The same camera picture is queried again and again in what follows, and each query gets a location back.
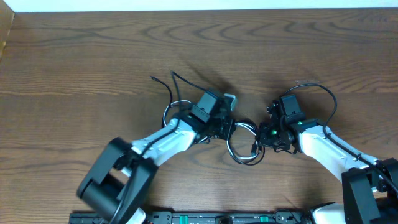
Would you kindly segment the brown wooden side panel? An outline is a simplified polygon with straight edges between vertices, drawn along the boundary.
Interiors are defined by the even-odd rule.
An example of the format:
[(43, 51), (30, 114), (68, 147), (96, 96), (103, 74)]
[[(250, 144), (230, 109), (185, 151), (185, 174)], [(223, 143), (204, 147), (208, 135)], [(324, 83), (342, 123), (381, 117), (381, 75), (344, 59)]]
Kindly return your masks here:
[(0, 54), (2, 56), (9, 36), (15, 12), (3, 1), (0, 3)]

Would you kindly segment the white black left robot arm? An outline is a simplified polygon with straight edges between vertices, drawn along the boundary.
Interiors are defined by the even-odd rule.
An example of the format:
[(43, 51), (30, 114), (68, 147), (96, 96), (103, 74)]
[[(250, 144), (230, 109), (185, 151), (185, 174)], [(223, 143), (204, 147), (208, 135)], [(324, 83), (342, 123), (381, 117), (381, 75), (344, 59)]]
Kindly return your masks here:
[(180, 105), (162, 129), (128, 143), (108, 143), (77, 189), (79, 199), (107, 223), (143, 223), (140, 208), (159, 167), (207, 136), (226, 137), (234, 95), (206, 91), (196, 104)]

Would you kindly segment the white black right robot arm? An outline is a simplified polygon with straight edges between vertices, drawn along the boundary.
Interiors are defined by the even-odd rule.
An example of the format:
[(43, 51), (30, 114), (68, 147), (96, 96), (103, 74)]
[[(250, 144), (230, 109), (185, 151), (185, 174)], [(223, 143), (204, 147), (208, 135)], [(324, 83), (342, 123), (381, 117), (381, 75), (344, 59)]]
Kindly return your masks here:
[(298, 103), (275, 101), (258, 142), (275, 151), (305, 154), (319, 162), (342, 186), (343, 203), (312, 209), (312, 223), (397, 223), (397, 159), (380, 160), (335, 135), (317, 119), (307, 119)]

